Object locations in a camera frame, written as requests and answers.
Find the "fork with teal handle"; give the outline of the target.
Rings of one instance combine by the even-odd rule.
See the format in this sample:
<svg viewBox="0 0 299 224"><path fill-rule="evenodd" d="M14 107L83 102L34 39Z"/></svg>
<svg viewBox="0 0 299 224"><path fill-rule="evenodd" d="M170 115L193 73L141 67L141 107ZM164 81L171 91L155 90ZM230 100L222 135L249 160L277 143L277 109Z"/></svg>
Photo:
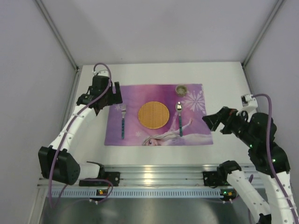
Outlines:
<svg viewBox="0 0 299 224"><path fill-rule="evenodd" d="M121 106L121 115L122 115L122 121L121 121L121 138L125 138L125 115L126 115L126 105L123 104Z"/></svg>

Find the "spoon with teal handle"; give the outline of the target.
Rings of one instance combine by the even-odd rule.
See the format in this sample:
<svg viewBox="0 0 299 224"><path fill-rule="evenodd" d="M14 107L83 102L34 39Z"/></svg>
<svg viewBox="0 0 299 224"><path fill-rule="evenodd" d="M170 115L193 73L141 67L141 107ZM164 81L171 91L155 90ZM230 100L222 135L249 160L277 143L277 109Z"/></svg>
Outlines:
<svg viewBox="0 0 299 224"><path fill-rule="evenodd" d="M178 120L179 120L179 135L180 137L183 136L183 129L182 129L182 118L181 118L181 112L183 110L183 106L181 102L176 103L176 112L178 113Z"/></svg>

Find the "round woven bamboo plate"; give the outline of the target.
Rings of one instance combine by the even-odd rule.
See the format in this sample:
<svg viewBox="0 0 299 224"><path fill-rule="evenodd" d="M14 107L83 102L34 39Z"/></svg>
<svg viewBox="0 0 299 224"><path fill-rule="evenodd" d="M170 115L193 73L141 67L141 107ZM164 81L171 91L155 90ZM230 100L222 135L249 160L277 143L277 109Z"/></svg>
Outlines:
<svg viewBox="0 0 299 224"><path fill-rule="evenodd" d="M149 101L143 104L138 111L140 124L148 129L159 129L165 126L169 118L169 109L158 101Z"/></svg>

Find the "purple printed placemat cloth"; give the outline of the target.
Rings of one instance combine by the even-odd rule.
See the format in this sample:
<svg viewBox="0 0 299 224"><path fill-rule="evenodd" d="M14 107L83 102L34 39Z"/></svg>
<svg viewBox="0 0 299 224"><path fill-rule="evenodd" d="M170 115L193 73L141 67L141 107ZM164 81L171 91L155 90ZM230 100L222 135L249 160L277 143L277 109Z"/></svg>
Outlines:
<svg viewBox="0 0 299 224"><path fill-rule="evenodd" d="M121 94L126 105L125 138L121 138L121 105L109 109L105 137L106 146L200 146L213 144L211 131L202 117L206 115L204 89L202 84L185 84L185 97L178 97L178 84L123 85ZM148 129L138 120L140 107L150 101L167 106L170 118L159 129ZM176 103L181 102L183 136L179 135L179 120Z"/></svg>

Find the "speckled ceramic cup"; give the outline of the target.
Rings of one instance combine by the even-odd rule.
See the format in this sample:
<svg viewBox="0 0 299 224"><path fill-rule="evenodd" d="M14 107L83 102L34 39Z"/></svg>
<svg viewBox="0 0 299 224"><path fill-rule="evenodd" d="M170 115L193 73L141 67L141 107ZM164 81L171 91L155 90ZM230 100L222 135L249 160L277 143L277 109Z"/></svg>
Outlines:
<svg viewBox="0 0 299 224"><path fill-rule="evenodd" d="M178 97L185 97L187 95L187 92L188 92L188 89L185 85L177 85L176 88L175 88L175 92L176 92L176 95Z"/></svg>

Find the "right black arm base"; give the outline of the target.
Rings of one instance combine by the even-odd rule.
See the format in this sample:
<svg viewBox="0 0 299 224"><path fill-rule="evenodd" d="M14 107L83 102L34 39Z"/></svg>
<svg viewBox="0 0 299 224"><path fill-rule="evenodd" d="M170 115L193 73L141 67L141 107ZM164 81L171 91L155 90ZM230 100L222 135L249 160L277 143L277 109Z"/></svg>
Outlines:
<svg viewBox="0 0 299 224"><path fill-rule="evenodd" d="M216 187L228 187L231 186L227 182L227 173L221 173L218 171L203 171L204 186L216 188Z"/></svg>

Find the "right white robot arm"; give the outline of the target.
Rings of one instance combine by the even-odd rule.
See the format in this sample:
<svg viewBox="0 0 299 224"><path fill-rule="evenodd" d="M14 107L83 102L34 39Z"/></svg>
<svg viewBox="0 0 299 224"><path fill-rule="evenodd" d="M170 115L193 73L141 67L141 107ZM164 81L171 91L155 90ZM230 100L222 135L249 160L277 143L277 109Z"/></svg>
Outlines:
<svg viewBox="0 0 299 224"><path fill-rule="evenodd" d="M203 121L211 131L223 124L222 134L234 134L248 146L249 159L263 182L264 200L236 161L226 161L217 167L219 176L231 185L246 204L257 224L297 224L299 216L290 186L290 165L285 151L275 143L277 130L268 114L223 107L206 115Z"/></svg>

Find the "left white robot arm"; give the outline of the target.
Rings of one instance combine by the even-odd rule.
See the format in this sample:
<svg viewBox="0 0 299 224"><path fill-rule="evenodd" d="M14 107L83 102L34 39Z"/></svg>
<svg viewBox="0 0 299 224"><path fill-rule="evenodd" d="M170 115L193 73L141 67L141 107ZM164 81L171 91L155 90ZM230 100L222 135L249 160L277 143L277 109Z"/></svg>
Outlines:
<svg viewBox="0 0 299 224"><path fill-rule="evenodd" d="M119 82L96 75L87 93L82 94L62 131L48 147L38 152L42 176L48 180L73 185L78 180L97 179L104 172L96 162L79 162L73 157L75 149L91 122L106 106L122 103Z"/></svg>

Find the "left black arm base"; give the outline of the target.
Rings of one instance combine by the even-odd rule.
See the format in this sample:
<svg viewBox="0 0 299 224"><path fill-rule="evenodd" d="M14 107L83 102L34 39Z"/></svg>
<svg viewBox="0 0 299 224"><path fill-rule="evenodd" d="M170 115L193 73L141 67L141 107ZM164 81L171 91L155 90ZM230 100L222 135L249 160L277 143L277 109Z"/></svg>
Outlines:
<svg viewBox="0 0 299 224"><path fill-rule="evenodd" d="M110 183L112 183L114 187L117 187L119 186L120 177L121 177L120 172L105 172L105 174L100 178L93 178L90 181L88 181L87 179L80 180L79 186L80 187L108 187L111 186Z"/></svg>

